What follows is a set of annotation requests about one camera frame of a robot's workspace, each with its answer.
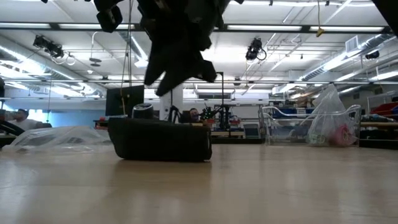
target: white plastic bag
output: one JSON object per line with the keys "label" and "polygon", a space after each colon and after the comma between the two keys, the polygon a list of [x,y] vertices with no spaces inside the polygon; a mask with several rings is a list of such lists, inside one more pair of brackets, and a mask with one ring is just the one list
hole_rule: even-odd
{"label": "white plastic bag", "polygon": [[33,129],[22,133],[3,151],[86,152],[111,144],[107,131],[88,126]]}
{"label": "white plastic bag", "polygon": [[313,101],[314,120],[308,130],[307,142],[316,146],[349,146],[356,141],[354,121],[341,102],[334,85]]}

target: black duffel bag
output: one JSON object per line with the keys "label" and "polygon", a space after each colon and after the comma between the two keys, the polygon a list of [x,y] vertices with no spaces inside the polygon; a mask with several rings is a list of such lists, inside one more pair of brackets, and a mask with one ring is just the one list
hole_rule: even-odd
{"label": "black duffel bag", "polygon": [[203,162],[211,158],[208,127],[153,119],[111,118],[109,136],[123,159]]}

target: red object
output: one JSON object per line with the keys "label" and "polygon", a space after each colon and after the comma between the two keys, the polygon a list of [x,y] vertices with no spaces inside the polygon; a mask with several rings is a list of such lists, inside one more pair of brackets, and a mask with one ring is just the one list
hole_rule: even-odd
{"label": "red object", "polygon": [[385,103],[372,110],[371,114],[378,114],[382,116],[392,115],[392,111],[396,107],[398,107],[398,103]]}
{"label": "red object", "polygon": [[237,120],[237,121],[230,121],[231,124],[240,124],[241,121]]}
{"label": "red object", "polygon": [[332,146],[349,146],[354,142],[354,137],[350,133],[347,124],[340,126],[329,140]]}

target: black hanging object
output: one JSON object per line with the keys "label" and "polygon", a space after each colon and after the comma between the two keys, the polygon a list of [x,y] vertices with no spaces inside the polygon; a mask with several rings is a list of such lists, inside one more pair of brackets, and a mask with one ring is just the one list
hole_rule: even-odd
{"label": "black hanging object", "polygon": [[394,31],[395,35],[398,35],[398,20],[397,20],[397,8],[395,7],[396,1],[386,0],[372,0],[380,11],[388,25]]}
{"label": "black hanging object", "polygon": [[122,23],[123,17],[117,3],[122,0],[94,0],[95,7],[98,10],[97,20],[104,32],[116,30]]}
{"label": "black hanging object", "polygon": [[216,71],[200,51],[209,49],[213,29],[223,25],[229,0],[138,0],[140,27],[152,41],[145,85],[165,72],[156,95],[163,96],[189,78],[214,82]]}

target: ceiling light fixture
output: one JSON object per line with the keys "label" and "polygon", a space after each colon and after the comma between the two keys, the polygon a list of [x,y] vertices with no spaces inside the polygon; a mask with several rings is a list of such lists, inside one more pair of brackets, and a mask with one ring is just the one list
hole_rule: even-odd
{"label": "ceiling light fixture", "polygon": [[99,24],[59,24],[61,29],[101,29]]}
{"label": "ceiling light fixture", "polygon": [[116,30],[118,29],[135,29],[135,25],[134,24],[130,24],[130,28],[129,28],[129,24],[120,24],[118,25],[118,28],[116,28]]}
{"label": "ceiling light fixture", "polygon": [[0,28],[50,29],[48,23],[0,22]]}
{"label": "ceiling light fixture", "polygon": [[355,89],[358,89],[358,86],[352,87],[352,88],[348,88],[346,90],[340,91],[339,93],[348,93],[348,92],[354,91]]}
{"label": "ceiling light fixture", "polygon": [[146,60],[139,60],[138,62],[134,63],[137,68],[146,68],[148,66],[148,61]]}
{"label": "ceiling light fixture", "polygon": [[14,88],[21,89],[21,90],[28,90],[28,88],[27,88],[26,86],[21,85],[21,84],[19,84],[19,83],[17,83],[17,82],[6,83],[6,85],[7,85],[7,86],[14,87]]}
{"label": "ceiling light fixture", "polygon": [[373,78],[370,78],[369,81],[376,82],[376,81],[379,81],[379,80],[385,80],[387,78],[392,78],[392,77],[397,76],[397,75],[398,75],[398,72],[387,72],[387,73],[383,73],[383,74],[377,75],[377,76],[375,76]]}
{"label": "ceiling light fixture", "polygon": [[[318,31],[319,27],[311,27],[310,31]],[[353,32],[380,32],[384,30],[384,27],[343,27],[343,26],[326,26],[326,27],[321,27],[324,31],[333,31],[333,32],[339,32],[339,31],[353,31]]]}
{"label": "ceiling light fixture", "polygon": [[262,26],[262,25],[228,25],[228,30],[279,30],[300,31],[302,26]]}

